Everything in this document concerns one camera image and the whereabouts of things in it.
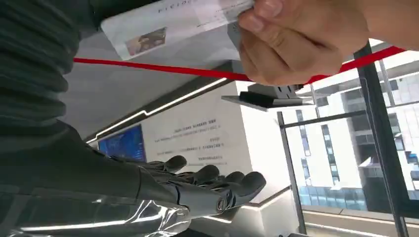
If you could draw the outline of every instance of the display screen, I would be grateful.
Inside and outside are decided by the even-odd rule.
[[[99,150],[109,156],[115,155],[146,161],[141,126],[130,128],[123,133],[100,141]]]

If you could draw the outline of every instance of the dark sleeve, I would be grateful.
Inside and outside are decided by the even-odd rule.
[[[0,0],[0,187],[137,197],[138,167],[95,153],[57,119],[93,12],[88,0]]]

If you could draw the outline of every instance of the red rope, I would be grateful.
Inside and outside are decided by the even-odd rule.
[[[389,57],[389,56],[392,56],[392,55],[395,55],[404,51],[405,51],[404,49],[397,48],[394,46],[386,48],[384,50],[372,53],[365,57],[343,64],[342,67],[340,68],[339,73],[343,73],[343,72],[346,72],[355,68],[366,66],[377,60],[380,60],[380,59],[383,59],[383,58],[386,58],[386,57]],[[205,69],[162,66],[162,65],[144,64],[144,63],[133,63],[133,62],[89,59],[89,58],[74,58],[74,62],[87,63],[87,64],[115,65],[115,66],[141,68],[141,69],[167,72],[167,73],[180,73],[180,74],[188,74],[188,75],[203,76],[203,77],[210,77],[210,78],[228,78],[231,80],[250,81],[249,78],[244,74],[220,72],[220,71],[205,70]],[[322,80],[328,77],[330,76],[317,75],[317,76],[312,77],[306,84],[310,84],[310,83],[313,83],[313,82],[316,82],[318,80]]]

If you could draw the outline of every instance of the card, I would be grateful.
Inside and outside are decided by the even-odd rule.
[[[237,21],[253,0],[161,0],[111,17],[101,27],[123,60]]]

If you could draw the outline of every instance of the robotic hand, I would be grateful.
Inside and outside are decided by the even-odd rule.
[[[188,207],[192,218],[217,215],[248,203],[266,184],[258,172],[245,176],[236,171],[222,178],[214,165],[207,165],[198,172],[174,174],[186,165],[182,156],[172,157],[167,162],[137,164],[171,190],[177,196],[177,204]]]
[[[0,202],[10,209],[0,205],[0,211],[17,217],[9,224],[7,216],[0,221],[8,225],[8,236],[172,236],[194,218],[249,202],[266,183],[257,172],[221,177],[213,165],[175,174],[186,165],[182,156],[150,163],[108,157],[69,128],[45,149],[47,156],[35,151],[31,159],[25,154],[4,158]],[[67,156],[64,148],[72,152]]]

